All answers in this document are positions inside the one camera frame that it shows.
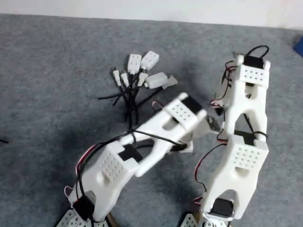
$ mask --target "black cable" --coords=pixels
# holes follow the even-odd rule
[[[250,128],[251,132],[253,133],[254,130],[253,130],[252,126],[251,126],[249,118],[247,117],[247,115],[245,113],[243,115],[244,115],[244,118],[245,118],[245,120],[246,120],[246,122],[248,124],[248,127]]]
[[[141,102],[139,102],[137,104],[137,108],[139,109],[144,103],[146,103],[149,99],[151,99],[152,97],[154,97],[156,94],[158,94],[159,92],[161,92],[163,90],[162,87],[159,87],[156,91],[154,91],[151,95],[149,95],[148,97],[146,97],[144,100],[142,100]]]
[[[0,139],[0,142],[2,142],[2,143],[9,143],[8,141],[6,141],[6,140],[1,140],[1,139]]]
[[[129,93],[129,92],[130,92],[129,90],[126,90],[123,93],[118,93],[118,94],[114,94],[114,95],[111,95],[111,96],[98,97],[98,100],[115,98],[115,97],[122,96],[123,94]]]
[[[161,136],[157,136],[157,135],[153,135],[153,134],[150,134],[150,133],[147,133],[147,132],[138,131],[138,130],[133,130],[133,132],[144,134],[144,135],[147,135],[147,136],[150,136],[150,137],[154,137],[154,138],[157,138],[157,139],[160,139],[160,140],[165,140],[165,141],[170,142],[170,143],[172,143],[174,145],[177,145],[177,146],[180,145],[179,143],[176,143],[175,141],[172,141],[170,139],[167,139],[167,138],[164,138],[164,137],[161,137]]]
[[[143,144],[135,147],[136,149],[141,149],[141,148],[151,148],[153,147],[153,144]]]
[[[227,90],[228,90],[228,85],[229,85],[229,78],[230,78],[230,75],[231,75],[231,72],[229,71],[228,72],[228,77],[227,77],[227,85],[226,85],[226,89],[225,89],[225,91],[224,91],[224,94],[223,94],[223,96],[221,97],[221,98],[219,98],[219,99],[216,99],[216,101],[219,101],[219,100],[221,100],[221,99],[223,99],[224,97],[225,97],[225,95],[226,95],[226,93],[227,93]]]
[[[137,79],[139,79],[139,74],[140,74],[141,72],[142,72],[142,71],[140,70],[137,74],[135,74],[133,83],[134,83]],[[119,95],[119,96],[117,97],[117,99],[114,101],[113,105],[116,105],[116,103],[119,101],[120,98],[121,98],[121,95]]]
[[[254,131],[253,134],[261,134],[261,135],[263,135],[263,136],[266,137],[266,140],[268,139],[268,135],[267,135],[266,133],[264,133],[264,132],[261,132],[261,131]]]
[[[194,173],[194,177],[195,177],[195,180],[198,182],[198,183],[201,183],[205,189],[205,192],[207,192],[207,188],[205,186],[205,184],[202,182],[202,181],[198,181],[197,179],[197,173],[198,173],[198,169],[199,167],[201,166],[201,163],[203,162],[203,160],[212,152],[214,151],[216,148],[220,147],[220,146],[226,146],[226,143],[220,143],[219,145],[215,146],[214,148],[212,148],[210,151],[208,151],[201,159],[200,161],[198,162],[197,166],[196,166],[196,169],[195,169],[195,173]]]
[[[256,47],[252,48],[250,51],[247,52],[246,56],[249,56],[249,55],[250,55],[252,52],[254,52],[256,49],[263,48],[263,47],[266,48],[266,51],[264,52],[264,54],[262,54],[262,55],[260,56],[260,58],[264,58],[265,55],[269,52],[269,46],[267,46],[267,45],[260,45],[260,46],[256,46]]]
[[[132,101],[133,101],[133,76],[132,75],[130,75],[129,90],[130,90],[130,92],[128,93],[129,106],[127,107],[127,111],[126,111],[128,113],[128,115],[126,115],[125,118],[127,119],[127,117],[129,117],[128,129],[131,130],[132,127],[133,127],[132,112],[130,111],[131,105],[132,105]]]

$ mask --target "white plastic part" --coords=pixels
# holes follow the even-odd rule
[[[91,221],[83,221],[83,219],[73,210],[67,210],[61,220],[55,227],[91,227]],[[95,223],[94,227],[109,227],[106,220]]]
[[[157,88],[166,85],[168,82],[167,76],[163,72],[151,75],[145,79],[145,87],[149,89]]]
[[[129,87],[129,82],[128,82],[128,75],[126,72],[121,74],[121,78],[123,80],[123,83],[125,84],[126,87]]]
[[[270,62],[265,62],[264,69],[253,68],[241,64],[243,56],[238,56],[237,64],[240,64],[234,75],[230,96],[230,107],[226,114],[224,135],[226,137],[234,133],[235,124],[241,114],[250,119],[254,131],[267,132],[267,116],[265,113],[266,93],[269,82]],[[254,84],[250,88],[250,98],[247,98],[246,83]],[[262,134],[256,134],[261,141],[266,141]]]
[[[64,216],[61,218],[61,220],[58,222],[58,224],[55,227],[68,227],[70,220],[72,220],[76,216],[76,212],[72,209],[67,210]]]
[[[227,227],[225,221],[220,219],[220,217],[206,216],[202,213],[199,220],[199,227]]]
[[[166,88],[168,88],[168,87],[171,87],[171,86],[174,86],[174,85],[177,85],[177,84],[178,84],[177,79],[174,78],[173,76],[170,76],[170,77],[168,78],[168,80],[167,80],[167,83],[164,84],[164,85],[162,86],[162,88],[163,88],[163,89],[166,89]]]
[[[159,55],[153,51],[149,51],[141,61],[141,68],[150,70],[159,61]]]
[[[266,142],[244,143],[242,136],[229,137],[224,156],[201,200],[201,210],[209,213],[215,199],[227,190],[236,192],[233,218],[240,219],[256,190],[260,169],[268,155]]]
[[[176,99],[165,106],[162,111],[154,115],[149,121],[141,125],[137,130],[151,133],[178,142],[182,137],[191,132],[207,115],[204,109],[201,109],[197,114],[192,113],[181,101],[188,97],[188,94],[181,93]],[[165,129],[166,124],[172,120],[177,119],[178,124],[172,129]],[[156,139],[141,133],[134,133],[137,141],[152,139],[154,146],[150,154],[140,162],[140,166],[136,171],[137,177],[142,176],[157,162],[159,162],[166,153],[169,152],[172,143],[165,140]],[[127,135],[121,138],[122,144],[133,143],[132,135]]]
[[[142,56],[139,54],[130,54],[128,59],[127,71],[134,75],[139,72]]]
[[[114,70],[113,75],[114,75],[114,78],[115,78],[115,81],[116,81],[118,87],[121,87],[121,80],[120,80],[119,70]]]
[[[198,227],[198,223],[192,214],[187,214],[180,227]]]
[[[181,102],[187,97],[186,93],[180,94],[137,130],[178,142],[206,117],[204,109],[194,114]],[[178,119],[179,123],[171,129],[165,129],[166,124],[172,121],[173,118]],[[110,212],[116,204],[122,188],[134,174],[137,177],[142,176],[160,161],[166,153],[169,153],[169,150],[173,146],[169,141],[138,132],[134,132],[134,136],[136,141],[154,140],[154,146],[146,158],[138,163],[134,158],[123,161],[119,156],[119,153],[125,149],[124,145],[134,142],[133,136],[129,134],[122,137],[120,141],[106,145],[96,162],[87,168],[82,175],[82,184],[84,185],[85,193],[93,193],[96,198],[93,213],[93,218],[96,221],[103,220]],[[75,187],[68,199],[71,204],[77,200]]]
[[[138,87],[141,87],[143,85],[143,83],[145,82],[145,79],[148,78],[148,74],[141,72],[139,74],[139,81],[138,81]]]
[[[123,161],[118,153],[124,147],[118,141],[105,146],[97,161],[82,175],[85,192],[93,192],[96,197],[93,218],[102,221],[115,205],[121,189],[134,175],[139,164],[133,159]],[[69,195],[73,204],[77,200],[76,190]]]

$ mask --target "perforated plastic panel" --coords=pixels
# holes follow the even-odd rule
[[[263,164],[267,152],[253,146],[238,146],[233,151],[233,163],[236,167],[253,169],[256,165]]]
[[[107,153],[105,159],[102,161],[102,172],[109,178],[110,181],[116,179],[123,167],[113,154]]]
[[[108,223],[105,221],[100,223],[95,223],[94,227],[108,227]],[[91,227],[91,222],[88,220],[87,222],[83,221],[77,213],[70,209],[68,210],[60,222],[55,227]]]
[[[188,129],[197,122],[196,115],[191,112],[180,100],[175,100],[173,105],[169,105],[166,111],[170,113],[180,124]]]
[[[268,87],[269,72],[266,70],[241,65],[239,73],[242,81]]]
[[[198,223],[192,214],[187,214],[180,227],[198,227]]]

